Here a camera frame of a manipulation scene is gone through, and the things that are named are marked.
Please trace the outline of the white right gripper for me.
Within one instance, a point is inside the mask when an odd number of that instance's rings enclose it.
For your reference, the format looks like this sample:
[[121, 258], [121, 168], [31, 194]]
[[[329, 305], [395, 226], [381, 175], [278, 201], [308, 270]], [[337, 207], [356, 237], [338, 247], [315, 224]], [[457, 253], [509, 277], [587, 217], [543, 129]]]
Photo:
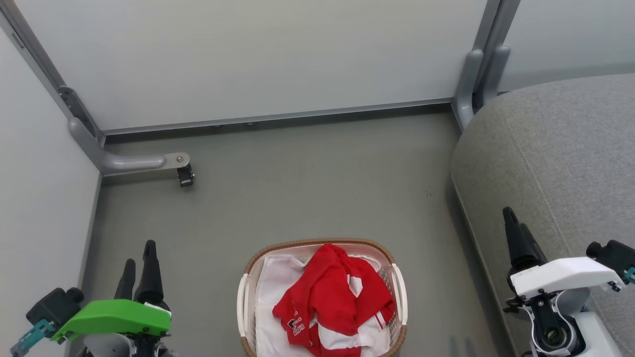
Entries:
[[610, 283], [618, 290], [626, 287], [615, 271], [589, 257], [558, 258], [548, 262], [530, 229], [518, 221], [514, 210], [506, 206], [502, 215], [511, 267], [515, 271], [529, 268], [510, 277], [518, 296], [534, 298], [543, 293], [595, 286], [608, 290]]

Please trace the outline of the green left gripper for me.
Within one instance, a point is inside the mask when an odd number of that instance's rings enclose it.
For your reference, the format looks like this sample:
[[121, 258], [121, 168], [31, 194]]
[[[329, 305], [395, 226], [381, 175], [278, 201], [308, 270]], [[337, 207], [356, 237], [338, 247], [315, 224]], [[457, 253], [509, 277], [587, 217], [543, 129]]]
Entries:
[[156, 242], [147, 240], [143, 251], [143, 269], [134, 292], [136, 263], [129, 258], [119, 280], [115, 299], [90, 302], [67, 321], [51, 337], [73, 341], [82, 335], [146, 334], [165, 335], [171, 328], [172, 317], [165, 310], [144, 303], [162, 303], [164, 299]]

